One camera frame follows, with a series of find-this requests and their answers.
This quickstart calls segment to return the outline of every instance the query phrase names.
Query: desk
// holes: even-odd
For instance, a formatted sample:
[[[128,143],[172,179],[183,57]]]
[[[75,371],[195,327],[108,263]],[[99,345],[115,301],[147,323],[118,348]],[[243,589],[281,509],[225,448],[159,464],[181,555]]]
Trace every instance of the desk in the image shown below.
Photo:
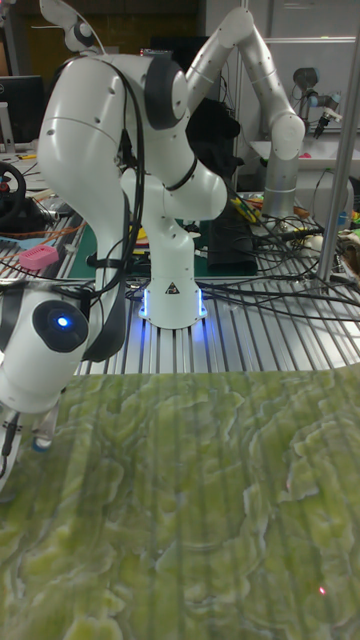
[[[63,201],[60,199],[53,198],[52,200],[49,200],[49,197],[54,195],[54,193],[51,189],[48,189],[48,185],[42,178],[39,167],[37,165],[36,158],[29,159],[29,160],[20,160],[17,155],[9,156],[6,153],[2,153],[0,154],[0,160],[3,162],[8,162],[9,164],[12,164],[16,169],[18,169],[18,171],[20,171],[20,173],[22,173],[25,176],[26,186],[27,186],[26,195],[28,197],[33,197],[38,202],[40,201],[41,206],[45,206],[45,208],[48,208],[51,205],[51,208],[54,210],[54,212],[56,208],[61,205]],[[16,189],[16,186],[17,186],[16,180],[12,178],[11,181],[9,182],[9,185],[11,189]],[[56,221],[55,224],[49,227],[49,229],[51,229],[51,231],[53,232],[61,232],[66,227],[76,228],[81,224],[81,222],[82,220],[80,216],[78,216],[77,214],[73,214],[69,218],[63,218]],[[33,242],[35,242],[35,244],[40,244],[45,238],[46,236],[42,236],[41,234],[39,234],[38,237],[36,236],[34,237]],[[80,238],[78,232],[74,232],[69,236],[66,236],[66,237],[64,236],[62,238],[59,238],[59,241],[57,241],[56,246],[58,249],[60,260],[57,263],[50,265],[46,269],[43,269],[41,272],[39,272],[39,275],[44,277],[49,277],[49,278],[54,278],[54,277],[61,278],[64,276],[65,272],[67,272],[69,265],[72,264],[72,261],[75,257],[74,252],[76,251],[76,246],[77,246],[75,238]],[[29,241],[25,241],[24,244],[23,243],[19,244],[15,240],[10,239],[9,241],[4,241],[3,239],[0,239],[0,260],[5,262],[6,264],[16,266],[16,262],[12,260],[10,256],[14,254],[18,254],[21,251],[24,251],[27,248],[30,248],[30,246],[28,246],[26,242],[28,243]],[[70,245],[70,249],[71,249],[69,253],[67,253],[66,251],[66,245],[68,244]],[[15,270],[11,270],[11,268],[4,270],[4,265],[0,266],[0,272],[1,272],[1,277],[11,277],[11,278],[22,277],[21,273],[18,273]],[[29,274],[28,277],[33,278],[35,277],[35,275]]]
[[[58,224],[59,229],[68,221]],[[51,277],[69,277],[82,232],[80,229],[67,239],[71,251],[66,252],[63,247],[62,261],[55,265]],[[9,249],[7,253],[3,249],[1,259],[6,260],[6,255],[11,255]],[[294,294],[302,288],[296,282],[287,284],[273,279],[274,275],[300,273],[301,264],[291,261],[276,269],[273,266],[264,256],[259,260],[259,267],[270,269],[264,271],[268,277],[254,277],[251,282],[232,278],[227,282],[238,282],[239,286],[265,293]],[[13,273],[11,277],[22,276]],[[354,301],[360,300],[355,293],[349,295]],[[244,307],[241,297],[239,304],[208,300],[206,319],[176,331],[160,330],[139,318],[140,306],[140,302],[127,300],[127,335],[123,348],[105,362],[81,363],[78,374],[324,370],[360,362],[360,328],[353,321],[358,315],[356,309],[346,303],[329,305],[325,300],[310,302],[289,298],[282,307],[271,302],[266,305],[268,310],[259,310]],[[281,309],[290,315],[283,315]],[[302,317],[291,317],[291,314]],[[349,321],[327,319],[335,317]]]
[[[72,380],[1,494],[1,637],[358,640],[359,383]]]
[[[261,158],[264,158],[264,160],[269,159],[271,142],[266,140],[254,141],[250,142],[250,146]],[[305,138],[300,155],[309,153],[311,158],[299,158],[299,171],[335,169],[337,149],[337,142]],[[353,151],[350,175],[355,178],[360,176],[360,151],[357,151],[357,149]]]

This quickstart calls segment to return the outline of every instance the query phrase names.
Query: black monitor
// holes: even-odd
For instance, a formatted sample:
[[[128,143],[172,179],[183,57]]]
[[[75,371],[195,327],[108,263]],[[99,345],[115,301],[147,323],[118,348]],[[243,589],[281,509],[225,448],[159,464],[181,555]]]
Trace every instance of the black monitor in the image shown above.
[[[41,76],[0,76],[0,102],[8,103],[15,143],[27,143],[39,137],[45,112]]]

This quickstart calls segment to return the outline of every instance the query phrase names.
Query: wire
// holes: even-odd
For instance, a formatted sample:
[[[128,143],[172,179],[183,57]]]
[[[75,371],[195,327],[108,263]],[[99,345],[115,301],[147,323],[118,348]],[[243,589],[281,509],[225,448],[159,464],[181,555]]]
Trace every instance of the wire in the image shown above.
[[[232,303],[232,304],[242,304],[243,306],[246,307],[256,307],[258,309],[261,309],[262,311],[269,311],[270,313],[280,313],[281,315],[285,315],[288,316],[290,318],[301,318],[302,320],[318,320],[320,322],[355,322],[355,323],[359,323],[360,322],[360,318],[357,320],[356,318],[337,318],[337,317],[326,317],[326,318],[322,318],[321,316],[310,316],[308,314],[300,314],[300,313],[291,313],[289,311],[284,311],[283,309],[274,309],[271,307],[266,307],[264,306],[262,303],[257,303],[257,302],[247,302],[246,300],[238,300],[238,299],[231,299],[229,297],[225,297],[225,296],[220,296],[220,295],[215,295],[213,294],[211,297],[216,298],[217,300],[222,300],[223,302],[227,302],[227,303]]]
[[[74,9],[76,15],[78,18],[80,18],[80,20],[82,20],[85,24],[87,24],[87,26],[89,27],[89,29],[91,30],[91,33],[95,36],[96,41],[101,49],[101,52],[104,54],[104,56],[106,55],[106,51],[104,49],[103,43],[101,42],[99,36],[97,35],[96,31],[92,28],[91,24],[88,23],[87,20],[85,20],[85,18],[81,15],[81,13],[79,13],[78,11],[76,11],[76,9]]]
[[[252,146],[251,146],[251,145],[248,143],[248,141],[246,140],[245,132],[244,132],[244,126],[243,126],[243,125],[240,125],[240,126],[241,126],[241,129],[240,129],[240,135],[242,135],[242,137],[243,137],[243,139],[244,139],[244,142],[245,142],[246,146],[250,149],[250,151],[254,151],[254,149],[252,148]],[[261,156],[260,156],[260,155],[257,155],[257,156],[255,156],[255,158],[252,158],[252,160],[256,160],[256,158],[261,158]]]
[[[4,260],[0,259],[0,264],[4,265],[5,267],[7,267],[7,269],[11,270],[11,271],[16,271],[17,273],[20,273],[21,275],[24,276],[31,276],[31,278],[34,278],[36,280],[45,280],[46,282],[51,282],[54,283],[56,285],[59,284],[59,280],[56,278],[47,278],[45,276],[40,276],[36,273],[31,273],[29,271],[26,271],[25,269],[22,269],[21,267],[15,267],[15,266],[9,266]],[[22,280],[21,282],[23,283],[28,283],[31,282],[31,280],[27,279],[27,280]],[[87,286],[88,284],[90,284],[91,282],[94,282],[94,279],[89,279],[89,280],[82,280],[82,279],[74,279],[74,278],[64,278],[61,280],[61,282],[63,284],[66,284],[68,286],[78,286],[79,284],[82,286]],[[17,285],[19,284],[18,280],[14,280],[12,282],[10,282],[9,284],[6,285],[2,285],[0,284],[0,292],[1,291],[6,291],[9,287],[12,287],[13,285]]]
[[[222,74],[220,74],[220,89],[222,89],[224,91],[224,98],[222,99],[221,103],[225,104],[228,91],[227,91],[227,82],[226,82],[226,80],[225,80],[225,78],[224,78],[224,76]]]
[[[136,302],[137,300],[139,300],[139,298],[136,297],[136,294],[139,293],[140,291],[142,291],[143,289],[145,289],[149,284],[150,284],[150,280],[146,280],[146,282],[144,282],[143,284],[141,284],[139,287],[137,287],[135,290],[132,290],[131,292],[129,291],[128,293],[125,294],[125,297],[128,300],[133,300],[134,302]]]
[[[36,161],[36,162],[34,162],[34,164],[33,164],[31,167],[29,167],[28,169],[26,169],[26,171],[24,171],[24,173],[23,173],[22,175],[23,175],[23,176],[27,176],[27,175],[28,175],[28,173],[29,173],[30,171],[32,171],[32,170],[36,167],[36,165],[37,165],[37,161]]]
[[[83,222],[78,227],[64,227],[63,229],[59,229],[58,231],[54,231],[53,229],[44,230],[44,231],[29,231],[28,233],[1,233],[1,235],[5,238],[22,238],[28,236],[36,236],[41,238],[41,236],[45,233],[49,233],[51,235],[68,235],[70,233],[74,233],[83,227],[86,227],[87,223]]]
[[[55,25],[55,24],[54,25],[49,24],[49,25],[46,25],[44,27],[37,27],[35,25],[31,25],[31,28],[32,29],[62,29],[62,27],[60,27],[58,25]]]
[[[320,186],[320,182],[322,181],[325,173],[334,173],[331,169],[324,169],[324,171],[322,172],[319,180],[316,183],[315,189],[314,189],[314,193],[312,195],[311,201],[310,201],[310,206],[309,206],[309,210],[310,210],[310,215],[313,217],[313,219],[316,222],[316,217],[315,217],[315,198],[316,198],[316,194],[317,194],[317,190]]]
[[[106,258],[105,258],[105,260],[106,260],[106,261],[107,261],[107,260],[109,260],[109,258],[110,258],[110,256],[111,256],[112,252],[113,252],[113,251],[115,251],[115,249],[116,249],[120,244],[122,244],[122,243],[124,242],[124,240],[125,240],[125,235],[124,235],[124,237],[123,237],[123,238],[121,238],[121,240],[119,240],[116,244],[114,244],[114,246],[113,246],[113,247],[108,251],[108,253],[107,253],[107,255],[106,255]],[[106,270],[104,269],[104,270],[103,270],[103,277],[102,277],[102,288],[104,288],[104,287],[105,287],[105,275],[106,275]]]
[[[250,256],[250,257],[252,257],[252,258],[256,258],[256,257],[263,256],[263,253],[264,253],[263,251],[256,251],[256,250],[253,250],[253,251],[246,251],[246,249],[242,249],[242,248],[237,249],[235,246],[231,247],[231,249],[232,249],[233,251],[237,251],[237,252],[238,252],[240,255],[242,255],[242,256]],[[223,249],[209,249],[209,248],[205,248],[205,247],[203,247],[203,248],[201,248],[201,249],[198,249],[198,251],[199,251],[200,253],[207,253],[207,254],[209,254],[209,253],[210,253],[210,254],[215,254],[215,253],[221,253],[221,254],[223,254],[223,253],[224,253],[224,250],[223,250]],[[284,252],[283,252],[283,251],[280,251],[280,250],[277,250],[277,249],[276,249],[276,250],[275,250],[275,249],[271,249],[271,247],[270,247],[269,249],[267,248],[267,253],[272,253],[272,254],[274,254],[274,255],[275,255],[275,254],[278,254],[278,255],[280,255],[280,256],[282,256],[282,257],[284,257]],[[281,261],[273,260],[273,259],[269,258],[268,256],[266,257],[266,259],[267,259],[269,262],[276,262],[276,263],[277,263],[277,264],[276,264],[276,266],[279,266],[280,264],[282,264],[282,263],[283,263],[283,260],[281,260]]]
[[[291,250],[288,248],[288,246],[286,245],[286,243],[285,243],[285,242],[283,242],[280,238],[278,238],[278,237],[276,236],[276,234],[275,234],[275,233],[273,233],[273,231],[272,231],[272,230],[270,230],[270,229],[265,225],[265,223],[263,223],[263,222],[262,222],[262,220],[261,220],[261,219],[258,219],[258,222],[259,222],[259,224],[261,224],[265,229],[267,229],[267,230],[268,230],[269,234],[270,234],[270,235],[272,235],[272,236],[274,237],[274,239],[275,239],[275,241],[276,241],[276,242],[278,242],[280,245],[282,245],[282,246],[284,247],[284,251],[286,251],[286,253],[287,253],[287,254],[289,254],[289,257],[290,257],[290,258],[292,258],[292,252],[291,252]],[[298,257],[298,260],[304,264],[304,259],[302,259],[302,258],[299,258],[299,257]],[[318,276],[317,276],[317,279],[318,279],[318,281],[319,281],[322,285],[324,285],[326,288],[334,289],[334,287],[333,287],[329,282],[326,282],[325,280],[322,280],[322,279],[321,279],[321,278],[319,278]],[[346,296],[345,294],[340,294],[340,295],[342,296],[343,300],[346,300],[346,301],[348,301],[349,303],[350,303],[350,301],[351,301],[351,302],[353,302],[353,301],[352,301],[352,299],[351,299],[351,298],[349,298],[348,296]]]
[[[229,88],[229,84],[230,84],[230,67],[229,67],[229,63],[226,60],[225,62],[226,68],[227,68],[227,74],[228,74],[228,81],[226,82],[225,78],[223,78],[224,80],[224,84],[225,84],[225,88],[226,88],[226,96],[229,98],[229,103],[230,103],[230,107],[233,111],[235,111],[235,104],[234,101],[232,99],[232,95],[230,93],[230,88]]]
[[[81,225],[79,225],[78,227],[75,227],[75,228],[69,227],[69,228],[65,228],[65,229],[60,229],[59,231],[54,231],[48,238],[46,238],[46,240],[43,240],[42,242],[39,242],[38,246],[47,244],[48,242],[52,242],[53,240],[58,240],[59,238],[61,238],[63,236],[75,233],[75,231],[78,231],[82,227],[86,227],[86,223],[81,224]],[[11,256],[6,256],[6,259],[10,260],[10,259],[18,258],[22,253],[23,252],[20,251],[19,253],[15,253],[15,254],[13,254]],[[5,271],[7,271],[8,269],[11,269],[11,265],[8,265],[8,267],[6,269],[2,269],[2,271],[0,271],[0,276],[3,273],[5,273]]]
[[[204,283],[204,285],[201,286],[201,288],[203,289],[203,291],[207,290],[207,285]],[[234,291],[227,289],[226,287],[221,287],[221,291],[224,291],[226,293],[235,293]],[[252,298],[267,298],[266,300],[262,300],[261,303],[263,302],[270,302],[271,300],[277,300],[277,299],[283,299],[283,298],[303,298],[305,300],[326,300],[326,302],[338,302],[340,304],[344,304],[344,301],[342,298],[339,297],[335,297],[335,296],[327,296],[326,298],[320,294],[316,294],[316,293],[309,293],[307,289],[302,289],[301,291],[282,291],[282,292],[277,292],[277,291],[254,291],[254,290],[247,290],[247,289],[240,289],[239,290],[239,295],[242,296],[250,296]],[[349,301],[347,302],[347,304],[356,307],[357,309],[360,309],[360,300],[359,302],[356,302],[355,300],[352,300],[349,298]]]
[[[7,457],[2,456],[2,468],[0,471],[0,480],[4,477],[6,470],[7,470]]]
[[[300,102],[300,100],[302,99],[303,95],[301,94],[300,98],[297,98],[297,97],[294,95],[294,90],[295,90],[295,88],[296,88],[296,87],[297,87],[297,84],[294,84],[294,86],[293,86],[293,88],[292,88],[292,91],[291,91],[290,98],[293,98],[293,100],[296,100],[296,102]]]

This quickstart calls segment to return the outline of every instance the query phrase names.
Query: black cable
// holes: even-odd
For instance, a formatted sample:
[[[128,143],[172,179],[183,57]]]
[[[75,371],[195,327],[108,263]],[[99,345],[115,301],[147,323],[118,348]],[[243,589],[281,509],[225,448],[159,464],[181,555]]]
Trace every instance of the black cable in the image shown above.
[[[233,99],[232,99],[232,95],[231,95],[231,93],[230,93],[230,89],[229,89],[229,84],[230,84],[230,67],[229,67],[229,63],[228,63],[228,61],[227,61],[227,60],[226,60],[225,64],[226,64],[226,68],[227,68],[228,81],[226,82],[226,80],[225,80],[224,76],[223,76],[223,75],[220,75],[220,81],[221,81],[221,79],[222,79],[222,80],[223,80],[223,82],[224,82],[224,86],[225,86],[225,97],[224,97],[223,103],[225,102],[226,98],[229,98],[230,108],[232,109],[232,111],[234,111],[234,112],[235,112],[235,103],[234,103],[234,101],[233,101]]]
[[[220,75],[220,89],[222,89],[224,91],[224,97],[223,97],[221,103],[225,104],[225,101],[226,101],[226,98],[227,98],[227,95],[228,95],[228,90],[227,90],[227,82],[226,82],[226,80],[225,80],[225,78],[224,78],[224,76],[222,74]]]
[[[126,107],[127,107],[127,88],[125,89],[124,111],[123,111],[123,129],[126,131]]]
[[[310,228],[305,228],[305,229],[299,229],[298,227],[293,227],[293,231],[284,231],[279,233],[279,240],[281,240],[283,243],[286,242],[291,242],[291,241],[295,241],[299,244],[299,246],[302,246],[301,241],[305,240],[305,238],[309,237],[309,236],[316,236],[316,235],[320,235],[321,234],[321,230],[320,229],[310,229]],[[257,238],[257,243],[258,245],[260,244],[268,244],[269,238],[273,238],[272,234],[269,234],[267,236],[259,236]]]
[[[139,287],[137,287],[135,290],[132,289],[131,291],[129,291],[128,293],[125,294],[125,298],[127,298],[127,300],[133,300],[133,301],[137,301],[137,300],[141,300],[141,298],[136,298],[136,294],[140,293],[140,291],[142,291],[143,289],[145,289],[148,285],[150,284],[150,280],[146,280],[146,282],[144,282],[143,284],[141,284]]]
[[[344,301],[341,298],[335,298],[335,297],[332,297],[332,296],[326,296],[326,298],[325,298],[324,296],[321,296],[321,295],[308,293],[306,289],[303,289],[302,291],[289,291],[289,292],[286,292],[286,291],[281,291],[281,292],[276,292],[276,291],[254,291],[254,290],[248,291],[248,290],[240,289],[239,290],[239,295],[250,296],[250,297],[254,297],[254,298],[256,298],[256,297],[268,297],[267,300],[262,300],[261,304],[263,302],[270,302],[271,300],[277,300],[277,299],[282,299],[282,298],[303,298],[305,300],[325,300],[326,302],[334,302],[334,303],[338,302],[340,304],[344,304]],[[357,309],[360,309],[360,302],[355,302],[355,300],[352,300],[352,302],[347,302],[346,304],[352,305],[352,306],[356,307]]]
[[[7,469],[7,458],[5,456],[3,456],[2,468],[1,468],[1,471],[0,471],[0,480],[4,477],[4,475],[6,473],[6,469]]]
[[[297,97],[294,95],[294,89],[295,89],[295,87],[297,87],[297,84],[294,84],[294,86],[293,86],[293,88],[292,88],[292,91],[291,91],[291,97],[292,97],[292,98],[294,98],[294,100],[296,100],[297,102],[300,102],[300,100],[301,100],[301,98],[302,98],[303,96],[302,96],[302,94],[301,94],[300,98],[297,98]]]
[[[198,249],[198,251],[200,251],[201,253],[224,253],[223,250],[221,249],[205,249],[205,248],[201,248]],[[263,257],[264,252],[262,251],[246,251],[245,249],[239,249],[239,253],[243,256],[249,256],[250,258],[260,258]],[[268,254],[271,253],[272,255],[276,255],[279,254],[280,256],[282,256],[281,260],[274,260],[272,258],[269,258]],[[282,264],[284,264],[284,262],[286,262],[286,260],[289,260],[290,257],[287,256],[283,251],[275,251],[274,249],[271,249],[271,246],[266,245],[266,259],[267,262],[274,262],[275,264],[272,267],[268,267],[268,268],[263,268],[260,267],[258,268],[258,272],[261,273],[266,273],[268,271],[273,271],[274,269],[277,269],[278,267],[280,267]],[[312,267],[309,268],[309,271],[318,264],[318,261],[316,261],[316,263],[314,263],[314,265]]]
[[[102,303],[101,298],[99,298],[99,300],[95,300],[96,304],[97,302],[99,302],[100,304],[100,309],[101,309],[101,331],[103,330],[104,326],[105,326],[105,311],[104,311],[104,305]]]
[[[114,244],[114,246],[109,249],[106,258],[105,258],[105,262],[107,262],[112,254],[113,251],[115,251],[115,249],[122,244],[123,242],[125,242],[126,236],[124,235],[123,238],[121,238],[121,240],[119,240],[116,244]],[[106,275],[106,269],[103,270],[103,277],[102,277],[102,288],[104,288],[105,286],[105,275]]]
[[[56,278],[47,278],[46,276],[39,276],[36,273],[29,273],[28,271],[25,271],[23,269],[21,269],[21,267],[15,267],[15,266],[11,266],[9,264],[7,264],[7,262],[4,262],[4,260],[0,259],[0,264],[4,265],[5,267],[7,267],[7,269],[10,269],[11,271],[16,271],[17,273],[21,273],[24,276],[31,276],[32,278],[35,278],[36,280],[45,280],[46,282],[52,282],[54,284],[58,284],[59,280],[57,280]],[[72,278],[66,278],[63,281],[64,283],[66,283],[68,286],[79,286],[78,285],[78,280],[76,279],[72,279]],[[87,286],[89,283],[91,282],[91,280],[88,280],[84,283],[84,285],[81,286]],[[23,280],[15,280],[14,282],[9,283],[8,285],[3,285],[2,287],[0,286],[0,293],[3,291],[7,291],[10,287],[14,288],[16,286],[19,286],[20,284],[22,285],[28,285],[31,283],[31,280],[29,279],[23,279]]]
[[[265,218],[266,220],[274,220],[275,221],[275,226],[273,227],[273,231],[281,223],[288,224],[291,227],[294,227],[294,228],[298,229],[299,227],[297,227],[295,224],[292,224],[293,222],[297,222],[298,224],[299,223],[303,223],[304,226],[307,226],[307,227],[317,227],[317,228],[320,229],[320,232],[324,231],[324,228],[321,225],[319,225],[317,222],[314,222],[311,218],[305,218],[304,220],[302,220],[301,218],[299,218],[296,215],[289,215],[289,216],[286,216],[285,218],[277,218],[276,216],[271,216],[271,215],[268,215],[267,213],[262,214],[262,217]]]
[[[238,299],[232,299],[229,297],[225,297],[225,296],[220,296],[220,295],[212,295],[209,296],[208,298],[206,297],[206,295],[204,295],[204,300],[207,299],[211,299],[211,298],[215,298],[216,300],[222,300],[223,302],[227,302],[227,303],[232,303],[232,304],[241,304],[245,307],[256,307],[257,309],[261,309],[262,311],[269,311],[270,313],[274,314],[274,313],[280,313],[281,315],[285,315],[288,316],[290,318],[301,318],[302,320],[318,320],[320,322],[355,322],[355,323],[360,323],[360,318],[359,320],[357,320],[356,318],[336,318],[336,317],[326,317],[326,318],[322,318],[321,316],[309,316],[308,314],[304,315],[304,314],[300,314],[300,313],[291,313],[288,311],[283,311],[282,309],[274,309],[271,307],[264,307],[262,303],[259,302],[247,302],[246,300],[238,300]]]
[[[261,273],[267,273],[268,271],[273,271],[274,269],[281,267],[287,260],[290,260],[290,257],[284,256],[283,260],[279,261],[273,267],[268,267],[267,269],[260,268],[258,269],[258,271],[261,271]],[[308,267],[305,271],[303,271],[302,274],[299,274],[299,276],[297,276],[296,278],[299,279],[303,277],[306,273],[309,273],[310,271],[312,271],[318,264],[319,264],[319,260],[316,260],[310,267]]]
[[[321,174],[321,176],[320,176],[320,178],[319,178],[319,180],[318,180],[318,182],[317,182],[317,184],[315,186],[314,193],[313,193],[311,201],[310,201],[309,212],[310,212],[310,215],[315,220],[315,222],[316,222],[316,217],[315,217],[315,198],[316,198],[317,190],[318,190],[318,188],[320,186],[320,182],[322,181],[325,173],[334,173],[334,172],[331,169],[324,169],[324,171],[322,172],[322,174]]]
[[[24,173],[23,173],[22,175],[23,175],[23,176],[27,176],[27,175],[28,175],[28,173],[29,173],[29,171],[32,171],[32,170],[36,167],[36,165],[37,165],[37,161],[36,161],[36,162],[34,162],[34,164],[33,164],[31,167],[29,167],[28,169],[26,169],[26,171],[24,171]]]
[[[264,227],[264,229],[266,229],[266,231],[267,231],[271,236],[273,236],[274,241],[275,241],[275,244],[278,244],[278,246],[283,247],[283,249],[284,249],[284,251],[286,252],[286,254],[287,254],[287,255],[289,255],[289,259],[293,259],[292,251],[291,251],[291,250],[288,248],[288,246],[287,246],[287,245],[286,245],[286,244],[281,240],[281,238],[279,238],[279,236],[277,236],[277,235],[276,235],[276,234],[275,234],[271,229],[269,229],[269,228],[266,226],[266,224],[265,224],[265,223],[264,223],[260,218],[258,218],[258,222],[257,222],[257,224],[259,224],[259,225],[261,225],[262,227]],[[305,265],[305,264],[304,264],[304,258],[300,258],[300,257],[298,256],[298,260],[299,260],[299,262],[301,262],[301,263],[305,266],[305,268],[308,266],[308,265]],[[322,280],[321,278],[318,278],[318,280],[319,280],[319,282],[320,282],[322,285],[324,285],[325,287],[328,287],[329,289],[333,289],[332,285],[331,285],[329,282],[326,282],[325,280]],[[351,300],[351,299],[350,299],[350,298],[348,298],[346,295],[344,295],[344,294],[341,294],[341,295],[342,295],[342,297],[343,297],[343,299],[344,299],[344,300],[347,300],[347,301],[350,301],[350,300]]]

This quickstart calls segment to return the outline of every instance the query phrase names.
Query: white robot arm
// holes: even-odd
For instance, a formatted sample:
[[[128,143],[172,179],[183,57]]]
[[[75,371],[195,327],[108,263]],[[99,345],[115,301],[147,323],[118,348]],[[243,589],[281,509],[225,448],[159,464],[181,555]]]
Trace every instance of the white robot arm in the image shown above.
[[[51,440],[60,393],[83,357],[89,328],[81,311],[45,284],[3,283],[0,314],[1,489],[23,427],[37,421],[39,442],[46,448]]]
[[[247,9],[238,7],[230,11],[194,59],[186,74],[189,108],[191,112],[196,109],[235,46],[239,49],[271,135],[263,212],[285,217],[293,211],[298,157],[305,126],[290,106],[271,53]]]
[[[45,20],[64,29],[65,43],[70,51],[76,53],[93,49],[95,38],[92,29],[87,22],[79,20],[75,9],[62,0],[40,0],[40,9]]]

